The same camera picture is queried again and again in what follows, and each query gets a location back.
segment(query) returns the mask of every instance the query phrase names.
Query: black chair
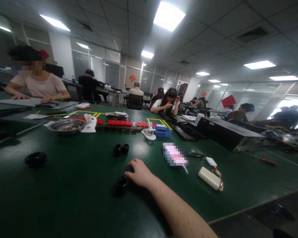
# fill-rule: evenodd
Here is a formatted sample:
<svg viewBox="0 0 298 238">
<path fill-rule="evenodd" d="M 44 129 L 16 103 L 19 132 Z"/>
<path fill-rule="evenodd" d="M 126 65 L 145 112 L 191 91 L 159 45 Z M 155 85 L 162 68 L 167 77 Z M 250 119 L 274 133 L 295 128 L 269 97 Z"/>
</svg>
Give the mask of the black chair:
<svg viewBox="0 0 298 238">
<path fill-rule="evenodd" d="M 63 81 L 63 83 L 71 96 L 71 101 L 80 102 L 82 100 L 83 95 L 83 86 L 80 84 L 69 83 L 66 81 Z"/>
<path fill-rule="evenodd" d="M 143 100 L 143 96 L 135 95 L 135 94 L 129 94 L 129 97 L 127 99 L 127 108 L 135 109 L 135 110 L 141 110 L 142 100 Z"/>
</svg>

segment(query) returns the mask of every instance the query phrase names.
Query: ceiling light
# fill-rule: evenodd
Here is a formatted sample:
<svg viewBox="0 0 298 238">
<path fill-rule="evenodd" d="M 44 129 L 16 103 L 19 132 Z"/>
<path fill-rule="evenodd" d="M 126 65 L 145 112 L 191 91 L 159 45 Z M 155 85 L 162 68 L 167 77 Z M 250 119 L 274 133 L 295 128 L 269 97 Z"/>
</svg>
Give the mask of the ceiling light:
<svg viewBox="0 0 298 238">
<path fill-rule="evenodd" d="M 250 63 L 250 64 L 244 64 L 244 66 L 250 68 L 250 69 L 258 69 L 258 68 L 269 68 L 269 67 L 275 67 L 273 63 L 269 62 L 268 60 L 256 62 L 256 63 Z"/>
<path fill-rule="evenodd" d="M 150 53 L 148 51 L 142 51 L 141 55 L 150 59 L 152 59 L 152 57 L 154 56 L 153 53 Z"/>
<path fill-rule="evenodd" d="M 286 80 L 298 80 L 296 76 L 279 76 L 279 77 L 269 77 L 275 81 L 286 81 Z"/>
<path fill-rule="evenodd" d="M 208 73 L 206 73 L 206 72 L 199 72 L 199 73 L 196 73 L 196 74 L 201 75 L 201 76 L 210 75 L 210 74 L 208 74 Z"/>
<path fill-rule="evenodd" d="M 209 80 L 210 82 L 212 82 L 212 83 L 220 83 L 221 81 L 218 81 L 218 80 L 216 80 L 216 79 L 211 79 L 211 80 Z"/>
<path fill-rule="evenodd" d="M 173 31 L 180 24 L 184 16 L 185 14 L 180 9 L 161 1 L 153 23 L 169 31 Z"/>
<path fill-rule="evenodd" d="M 49 18 L 49 17 L 46 17 L 46 16 L 43 16 L 40 14 L 41 17 L 43 17 L 45 20 L 47 20 L 50 24 L 52 24 L 53 26 L 55 27 L 58 27 L 58 28 L 61 28 L 63 30 L 67 30 L 67 31 L 70 31 L 63 23 L 61 23 L 60 21 L 58 20 L 55 20 L 53 18 Z"/>
<path fill-rule="evenodd" d="M 8 28 L 2 27 L 2 26 L 0 26 L 0 29 L 11 32 Z"/>
</svg>

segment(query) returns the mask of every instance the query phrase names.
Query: white plastic object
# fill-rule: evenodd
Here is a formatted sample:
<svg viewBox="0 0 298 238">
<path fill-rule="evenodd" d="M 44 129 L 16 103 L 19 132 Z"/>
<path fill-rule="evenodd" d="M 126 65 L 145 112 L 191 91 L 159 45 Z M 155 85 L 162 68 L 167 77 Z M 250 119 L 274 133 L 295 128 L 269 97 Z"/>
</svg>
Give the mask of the white plastic object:
<svg viewBox="0 0 298 238">
<path fill-rule="evenodd" d="M 218 165 L 215 163 L 214 159 L 210 158 L 210 157 L 206 157 L 205 158 L 206 161 L 209 163 L 209 165 L 211 165 L 212 167 L 217 167 Z"/>
<path fill-rule="evenodd" d="M 77 107 L 77 108 L 85 108 L 85 107 L 88 107 L 89 106 L 89 103 L 81 103 L 81 104 L 78 104 L 78 105 L 76 105 L 75 107 Z"/>
<path fill-rule="evenodd" d="M 198 176 L 214 190 L 221 192 L 224 190 L 223 181 L 206 168 L 202 167 L 198 172 Z"/>
<path fill-rule="evenodd" d="M 146 129 L 142 129 L 141 133 L 149 140 L 155 140 L 156 139 L 156 135 L 154 134 L 154 132 L 156 131 L 156 129 L 152 128 L 152 122 L 148 123 L 148 128 Z"/>
<path fill-rule="evenodd" d="M 96 127 L 96 124 L 97 124 L 96 117 L 93 117 L 91 114 L 84 114 L 84 117 L 86 119 L 86 125 L 80 132 L 82 132 L 82 133 L 95 133 L 96 132 L 95 127 Z"/>
</svg>

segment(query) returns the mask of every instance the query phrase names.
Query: white power bank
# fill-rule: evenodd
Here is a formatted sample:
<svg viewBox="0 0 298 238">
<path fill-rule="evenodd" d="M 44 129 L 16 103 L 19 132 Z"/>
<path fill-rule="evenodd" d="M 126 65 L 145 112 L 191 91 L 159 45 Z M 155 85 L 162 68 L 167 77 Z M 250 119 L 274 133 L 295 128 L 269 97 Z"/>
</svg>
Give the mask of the white power bank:
<svg viewBox="0 0 298 238">
<path fill-rule="evenodd" d="M 222 192 L 224 190 L 223 181 L 213 174 L 211 171 L 202 167 L 198 172 L 198 176 L 203 179 L 208 185 L 210 185 L 214 190 Z"/>
</svg>

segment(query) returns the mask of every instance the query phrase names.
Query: metal bowl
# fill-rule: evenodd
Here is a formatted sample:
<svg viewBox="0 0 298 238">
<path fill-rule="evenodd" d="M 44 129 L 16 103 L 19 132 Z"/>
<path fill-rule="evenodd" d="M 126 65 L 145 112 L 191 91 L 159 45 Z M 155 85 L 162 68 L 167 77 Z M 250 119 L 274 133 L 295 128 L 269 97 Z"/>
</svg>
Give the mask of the metal bowl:
<svg viewBox="0 0 298 238">
<path fill-rule="evenodd" d="M 60 136 L 69 136 L 80 132 L 86 122 L 78 119 L 66 119 L 62 121 L 54 122 L 47 128 L 51 131 L 56 132 Z"/>
</svg>

